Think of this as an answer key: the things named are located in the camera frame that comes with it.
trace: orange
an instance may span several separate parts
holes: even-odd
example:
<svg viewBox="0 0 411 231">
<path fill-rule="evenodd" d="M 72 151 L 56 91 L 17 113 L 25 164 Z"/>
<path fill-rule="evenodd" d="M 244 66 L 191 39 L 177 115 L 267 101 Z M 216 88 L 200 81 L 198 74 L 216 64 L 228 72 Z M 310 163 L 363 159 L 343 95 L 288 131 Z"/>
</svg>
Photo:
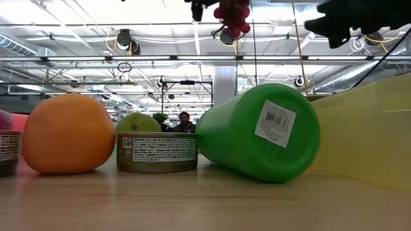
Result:
<svg viewBox="0 0 411 231">
<path fill-rule="evenodd" d="M 109 159 L 114 143 L 114 125 L 104 106 L 81 94 L 39 103 L 22 137 L 27 164 L 44 174 L 91 171 Z"/>
</svg>

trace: man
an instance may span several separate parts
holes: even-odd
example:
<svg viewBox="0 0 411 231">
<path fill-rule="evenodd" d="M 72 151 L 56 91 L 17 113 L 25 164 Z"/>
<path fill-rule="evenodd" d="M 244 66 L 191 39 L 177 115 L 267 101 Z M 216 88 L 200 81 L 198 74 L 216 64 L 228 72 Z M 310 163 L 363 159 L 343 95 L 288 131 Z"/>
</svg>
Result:
<svg viewBox="0 0 411 231">
<path fill-rule="evenodd" d="M 195 125 L 190 122 L 190 115 L 187 112 L 180 113 L 180 124 L 174 127 L 174 132 L 195 133 Z"/>
</svg>

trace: tin can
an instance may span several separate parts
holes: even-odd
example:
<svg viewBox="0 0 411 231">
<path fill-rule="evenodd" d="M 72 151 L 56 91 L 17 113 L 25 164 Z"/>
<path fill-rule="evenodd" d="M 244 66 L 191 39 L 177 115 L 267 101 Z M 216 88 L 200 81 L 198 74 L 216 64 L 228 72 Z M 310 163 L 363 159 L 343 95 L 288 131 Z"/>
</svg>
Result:
<svg viewBox="0 0 411 231">
<path fill-rule="evenodd" d="M 128 173 L 178 173 L 197 168 L 195 133 L 117 134 L 117 168 Z"/>
<path fill-rule="evenodd" d="M 14 175 L 19 163 L 22 132 L 0 130 L 0 176 Z"/>
</svg>

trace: white sticker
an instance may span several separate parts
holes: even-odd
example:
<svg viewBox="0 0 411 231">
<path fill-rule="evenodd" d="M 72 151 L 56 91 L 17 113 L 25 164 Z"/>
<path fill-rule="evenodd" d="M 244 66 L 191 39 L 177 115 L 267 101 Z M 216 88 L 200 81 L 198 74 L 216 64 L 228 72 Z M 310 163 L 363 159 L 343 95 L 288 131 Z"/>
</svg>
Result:
<svg viewBox="0 0 411 231">
<path fill-rule="evenodd" d="M 195 158 L 195 139 L 134 138 L 133 161 L 136 162 L 176 162 Z"/>
<path fill-rule="evenodd" d="M 256 135 L 286 148 L 296 115 L 295 112 L 266 100 L 259 115 Z"/>
<path fill-rule="evenodd" d="M 0 161 L 17 160 L 20 146 L 20 135 L 0 135 Z"/>
</svg>

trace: table surface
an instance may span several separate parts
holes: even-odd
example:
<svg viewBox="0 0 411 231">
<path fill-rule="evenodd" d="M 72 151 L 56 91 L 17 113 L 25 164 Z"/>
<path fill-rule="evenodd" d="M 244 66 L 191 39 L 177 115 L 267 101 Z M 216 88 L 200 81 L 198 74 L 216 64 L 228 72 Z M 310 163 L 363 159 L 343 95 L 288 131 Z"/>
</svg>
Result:
<svg viewBox="0 0 411 231">
<path fill-rule="evenodd" d="M 0 230 L 321 230 L 411 229 L 411 192 L 308 171 L 264 184 L 203 156 L 185 173 L 98 170 L 43 176 L 24 161 L 0 178 Z"/>
</svg>

